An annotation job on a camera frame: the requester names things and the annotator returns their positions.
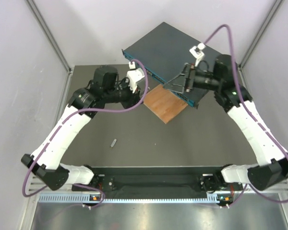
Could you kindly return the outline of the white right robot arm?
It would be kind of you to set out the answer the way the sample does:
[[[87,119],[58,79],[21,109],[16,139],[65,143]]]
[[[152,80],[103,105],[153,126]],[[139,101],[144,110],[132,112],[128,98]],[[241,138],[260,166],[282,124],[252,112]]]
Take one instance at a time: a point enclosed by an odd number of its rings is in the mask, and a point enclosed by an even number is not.
[[[216,102],[237,124],[257,160],[254,165],[225,166],[214,178],[216,187],[224,190],[232,183],[243,183],[263,191],[288,179],[288,152],[260,117],[248,90],[239,84],[232,56],[217,56],[212,71],[202,70],[200,63],[202,60],[197,58],[195,63],[184,64],[182,71],[164,87],[178,93],[195,89],[213,91]]]

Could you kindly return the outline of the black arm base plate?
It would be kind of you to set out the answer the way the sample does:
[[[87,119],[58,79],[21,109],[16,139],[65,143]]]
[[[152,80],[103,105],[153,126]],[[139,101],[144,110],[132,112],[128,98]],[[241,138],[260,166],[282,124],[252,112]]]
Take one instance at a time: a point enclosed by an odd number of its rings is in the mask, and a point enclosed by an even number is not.
[[[89,187],[106,198],[203,198],[211,192],[241,191],[239,183],[226,184],[221,166],[94,167]]]

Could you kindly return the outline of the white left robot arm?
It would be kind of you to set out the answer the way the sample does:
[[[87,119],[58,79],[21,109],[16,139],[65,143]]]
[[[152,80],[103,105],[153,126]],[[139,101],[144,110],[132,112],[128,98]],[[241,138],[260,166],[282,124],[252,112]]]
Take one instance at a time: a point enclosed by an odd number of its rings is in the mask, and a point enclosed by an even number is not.
[[[68,101],[63,114],[43,143],[31,154],[24,154],[21,162],[31,173],[53,191],[65,184],[83,184],[94,190],[99,178],[88,166],[61,163],[61,159],[79,132],[106,104],[120,103],[129,111],[143,101],[147,91],[147,74],[135,63],[121,80],[113,66],[100,66],[94,71],[88,85],[77,89]]]

